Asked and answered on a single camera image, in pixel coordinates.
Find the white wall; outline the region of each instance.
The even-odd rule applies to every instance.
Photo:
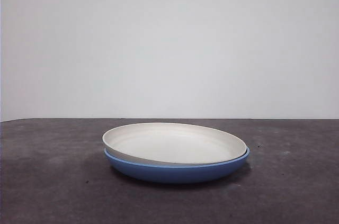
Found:
[[[1,0],[2,120],[339,118],[339,0]]]

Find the speckled gray surface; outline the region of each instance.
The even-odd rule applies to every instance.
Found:
[[[154,121],[233,133],[251,154],[202,184],[113,170],[102,134]],[[1,123],[1,144],[3,224],[339,223],[339,120],[26,119]]]

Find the blue plate rim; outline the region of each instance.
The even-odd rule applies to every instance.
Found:
[[[212,164],[203,164],[203,165],[187,165],[187,166],[152,165],[152,164],[143,164],[143,163],[129,162],[127,160],[119,159],[119,158],[116,158],[116,157],[110,155],[107,152],[106,148],[104,149],[104,152],[105,152],[107,157],[109,157],[111,159],[114,159],[114,160],[116,160],[118,162],[122,162],[122,163],[125,163],[125,164],[130,164],[130,165],[136,165],[136,166],[142,166],[142,167],[159,167],[159,168],[199,168],[199,167],[221,166],[221,165],[230,164],[230,163],[237,162],[239,160],[245,159],[245,158],[247,158],[247,156],[250,153],[249,147],[247,146],[246,148],[247,148],[246,149],[246,153],[243,154],[242,156],[236,158],[236,159],[228,160],[226,162],[219,162],[219,163],[212,163]]]

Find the plate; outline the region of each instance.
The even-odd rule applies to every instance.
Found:
[[[111,165],[121,173],[136,179],[156,183],[200,183],[215,180],[239,169],[249,155],[249,149],[239,158],[223,163],[193,166],[165,166],[128,162],[104,150]]]
[[[246,153],[246,144],[224,131],[181,123],[137,123],[103,135],[112,156],[152,165],[205,165]]]

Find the white plate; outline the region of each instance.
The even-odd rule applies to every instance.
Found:
[[[107,131],[107,151],[130,162],[153,165],[204,165],[246,153],[245,143],[224,131],[181,123],[137,123]]]

